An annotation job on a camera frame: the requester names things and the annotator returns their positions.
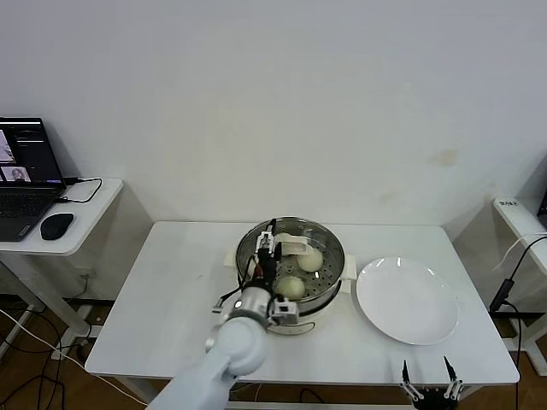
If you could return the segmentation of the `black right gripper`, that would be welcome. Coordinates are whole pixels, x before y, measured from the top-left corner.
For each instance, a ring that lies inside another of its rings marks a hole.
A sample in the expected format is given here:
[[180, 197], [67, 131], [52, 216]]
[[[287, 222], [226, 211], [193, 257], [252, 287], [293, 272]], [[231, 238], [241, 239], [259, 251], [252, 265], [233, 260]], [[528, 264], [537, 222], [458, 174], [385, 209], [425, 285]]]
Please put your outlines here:
[[402, 383], [400, 386], [412, 400], [414, 409], [419, 410], [451, 410], [453, 401], [461, 398], [463, 381], [456, 375], [456, 370], [450, 364], [448, 358], [444, 357], [444, 363], [449, 375], [450, 382], [446, 389], [418, 389], [410, 382], [407, 361], [403, 361]]

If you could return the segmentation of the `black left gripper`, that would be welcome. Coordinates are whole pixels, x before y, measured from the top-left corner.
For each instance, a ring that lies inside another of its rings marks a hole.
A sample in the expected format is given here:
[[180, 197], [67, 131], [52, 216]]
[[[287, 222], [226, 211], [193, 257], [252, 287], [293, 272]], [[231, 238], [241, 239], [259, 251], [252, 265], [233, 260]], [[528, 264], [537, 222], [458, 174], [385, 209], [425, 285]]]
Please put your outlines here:
[[282, 243], [275, 244], [277, 220], [270, 220], [256, 239], [255, 255], [248, 259], [248, 267], [255, 263], [253, 273], [247, 281], [248, 287], [256, 287], [274, 292], [274, 282], [277, 278], [278, 263], [282, 257]]

